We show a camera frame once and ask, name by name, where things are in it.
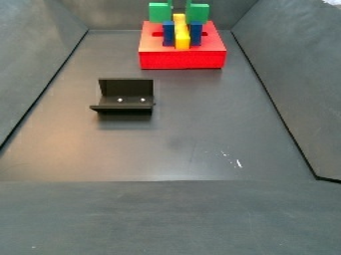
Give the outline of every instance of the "stacked blocks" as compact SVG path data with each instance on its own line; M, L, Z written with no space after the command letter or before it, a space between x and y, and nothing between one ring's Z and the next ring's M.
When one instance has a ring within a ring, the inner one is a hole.
M173 21L164 21L164 46L173 46Z
M183 2L184 14L172 15L171 0L149 4L149 21L144 22L139 45L143 69L223 66L227 52L214 24L207 21L208 5L191 4L191 0Z
M171 5L167 3L149 3L149 21L161 23L171 19Z
M200 35L201 35L201 23L197 21L189 22L189 45L199 46L200 45Z

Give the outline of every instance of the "black metal holder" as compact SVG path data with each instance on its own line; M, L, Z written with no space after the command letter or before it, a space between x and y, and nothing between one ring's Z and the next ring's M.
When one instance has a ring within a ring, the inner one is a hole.
M99 113L151 112L155 105L153 80L99 79L101 99L90 109Z

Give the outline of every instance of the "red base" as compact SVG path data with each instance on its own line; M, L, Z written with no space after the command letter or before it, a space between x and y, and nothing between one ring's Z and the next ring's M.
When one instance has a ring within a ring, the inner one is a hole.
M201 31L200 46L176 50L163 46L163 25L144 21L139 46L141 69L222 68L227 51L211 21Z

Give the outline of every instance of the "blue block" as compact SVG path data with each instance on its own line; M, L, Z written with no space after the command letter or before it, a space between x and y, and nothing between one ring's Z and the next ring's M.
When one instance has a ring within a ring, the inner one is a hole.
M164 46L173 46L173 21L164 21L163 22L164 28Z
M201 35L201 23L197 21L191 21L188 26L188 35L189 35L189 45L200 45L200 35Z

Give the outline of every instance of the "green cube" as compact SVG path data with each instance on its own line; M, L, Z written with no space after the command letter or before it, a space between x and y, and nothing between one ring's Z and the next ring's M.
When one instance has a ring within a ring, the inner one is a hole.
M207 22L208 5L207 4L189 4L185 8L185 22L199 21L201 24Z
M171 6L167 3L149 3L149 21L161 23L171 20Z

